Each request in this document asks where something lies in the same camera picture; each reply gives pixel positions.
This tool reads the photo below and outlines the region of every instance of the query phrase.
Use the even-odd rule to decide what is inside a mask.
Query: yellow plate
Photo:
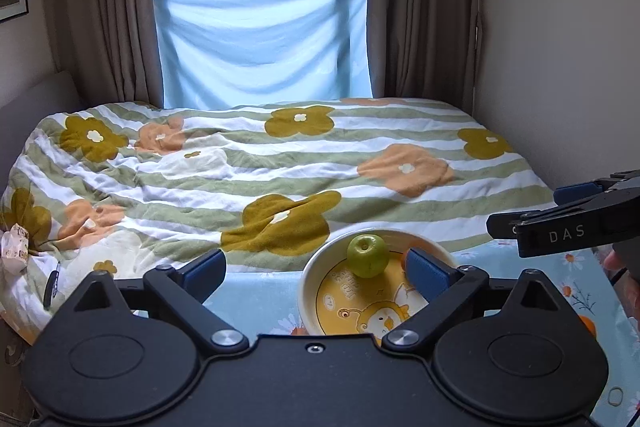
[[[391,251],[384,273],[371,279],[354,276],[347,266],[347,246],[361,233],[379,235]],[[380,341],[423,308],[427,302],[408,283],[401,266],[402,255],[411,247],[457,266],[437,243],[401,230],[360,230],[322,246],[306,265],[298,292],[298,307],[307,331],[312,335],[372,333]]]

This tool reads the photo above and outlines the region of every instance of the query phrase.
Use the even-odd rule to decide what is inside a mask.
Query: brown curtain
[[[432,98],[471,113],[479,0],[367,0],[374,96]]]
[[[56,66],[88,103],[162,107],[153,0],[45,0],[45,10]]]

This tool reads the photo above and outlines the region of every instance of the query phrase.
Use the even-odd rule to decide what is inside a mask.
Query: headboard
[[[37,124],[50,114],[84,109],[71,75],[48,76],[4,107],[0,107],[0,194],[24,142]]]

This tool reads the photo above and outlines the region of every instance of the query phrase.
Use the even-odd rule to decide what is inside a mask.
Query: wall
[[[42,0],[29,13],[0,23],[0,106],[54,72]]]
[[[640,0],[483,0],[474,115],[553,187],[640,168]]]

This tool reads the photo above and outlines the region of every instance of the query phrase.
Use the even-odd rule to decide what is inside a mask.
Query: floral duvet cover
[[[328,239],[369,227],[456,251],[489,240],[489,214],[551,201],[504,138],[442,102],[114,103],[54,114],[27,140],[2,197],[0,224],[25,227],[33,254],[21,275],[0,277],[2,316],[32,342],[94,269],[140,277],[220,247],[230,271],[296,271]]]

